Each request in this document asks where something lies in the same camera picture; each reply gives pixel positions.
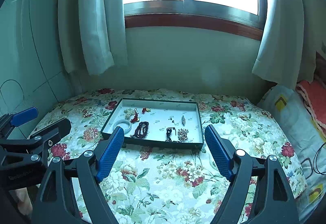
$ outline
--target bed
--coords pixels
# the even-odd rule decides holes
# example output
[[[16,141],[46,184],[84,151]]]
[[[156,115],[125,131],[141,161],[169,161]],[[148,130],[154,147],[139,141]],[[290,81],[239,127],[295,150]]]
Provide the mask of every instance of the bed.
[[[251,156],[278,157],[293,195],[307,188],[296,153],[272,115],[244,97],[191,94],[159,90],[101,89],[56,105],[36,126],[36,132],[61,119],[71,121],[71,132],[50,149],[64,160],[94,149],[100,130],[121,98],[198,103],[202,127],[213,124],[221,137]],[[130,175],[137,177],[130,181]],[[255,192],[252,178],[239,223],[247,220]],[[77,179],[75,196],[83,220],[90,222]],[[206,144],[200,152],[127,145],[121,149],[110,175],[101,183],[103,194],[119,223],[210,223],[218,211],[229,182],[220,175]]]
[[[302,97],[294,90],[277,85],[263,97],[258,106],[273,115],[303,167],[308,186],[296,199],[296,204],[300,222],[304,223],[325,194],[325,176],[314,172],[312,163],[317,150],[326,139],[305,108]],[[325,160],[326,146],[318,156],[318,169],[321,172],[326,171]]]

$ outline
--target floral bedspread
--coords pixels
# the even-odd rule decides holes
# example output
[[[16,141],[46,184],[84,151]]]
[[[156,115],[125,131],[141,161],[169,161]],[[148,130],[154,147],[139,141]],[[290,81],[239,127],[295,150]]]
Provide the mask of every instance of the floral bedspread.
[[[299,160],[277,122],[269,112],[243,97],[164,89],[87,92],[56,105],[35,128],[34,132],[61,118],[71,121],[70,134],[51,148],[48,160],[54,156],[64,160],[77,158],[84,151],[93,150],[102,139],[102,126],[121,98],[197,102],[203,130],[213,124],[221,137],[251,156],[276,155],[295,198],[306,188]],[[252,178],[239,223],[249,216],[255,183]],[[205,224],[218,211],[229,182],[219,173],[206,144],[199,153],[127,145],[100,185],[121,224]],[[77,193],[80,214],[90,222],[80,188]]]

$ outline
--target silver bolt head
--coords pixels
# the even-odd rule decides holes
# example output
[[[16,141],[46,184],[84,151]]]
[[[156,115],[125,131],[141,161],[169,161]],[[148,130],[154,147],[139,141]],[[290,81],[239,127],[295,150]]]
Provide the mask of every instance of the silver bolt head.
[[[58,156],[56,156],[56,157],[54,157],[54,158],[52,159],[52,161],[53,161],[54,163],[57,163],[57,162],[59,162],[60,160],[61,160],[61,158],[58,157]]]
[[[39,159],[39,156],[37,154],[33,154],[31,156],[31,161],[37,161]]]
[[[244,156],[246,154],[244,150],[237,150],[236,153],[238,156]]]
[[[269,159],[270,159],[271,161],[277,161],[277,157],[276,157],[275,155],[270,155],[270,156],[269,156]]]
[[[85,157],[90,157],[92,155],[93,155],[93,151],[91,151],[91,150],[87,150],[87,151],[84,152]]]

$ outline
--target jewelry tray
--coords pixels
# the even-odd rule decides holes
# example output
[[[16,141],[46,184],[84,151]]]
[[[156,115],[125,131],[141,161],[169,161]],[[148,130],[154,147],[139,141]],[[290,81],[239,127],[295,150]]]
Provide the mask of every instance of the jewelry tray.
[[[162,101],[122,98],[101,129],[102,134],[111,134],[115,129],[114,124],[118,120],[125,119],[125,110],[137,109],[139,122],[131,124],[131,130],[124,135],[124,144],[135,144],[149,147],[160,147],[170,149],[196,149],[201,150],[204,139],[203,129],[200,120],[199,109],[196,102]],[[142,113],[143,108],[149,108],[150,112]],[[148,133],[143,139],[131,138],[140,122],[147,121]],[[124,130],[128,128],[125,123],[120,123]],[[172,141],[167,139],[167,128],[175,127],[170,135]],[[182,142],[178,139],[178,130],[188,129],[188,139]]]

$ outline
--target sheer curtain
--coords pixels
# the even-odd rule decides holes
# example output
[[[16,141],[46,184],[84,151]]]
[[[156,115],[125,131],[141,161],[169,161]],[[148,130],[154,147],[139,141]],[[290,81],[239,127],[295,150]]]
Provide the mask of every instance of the sheer curtain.
[[[127,64],[122,0],[58,0],[58,26],[68,73]]]
[[[313,80],[316,47],[304,44],[303,0],[267,0],[267,18],[252,73],[294,89]]]

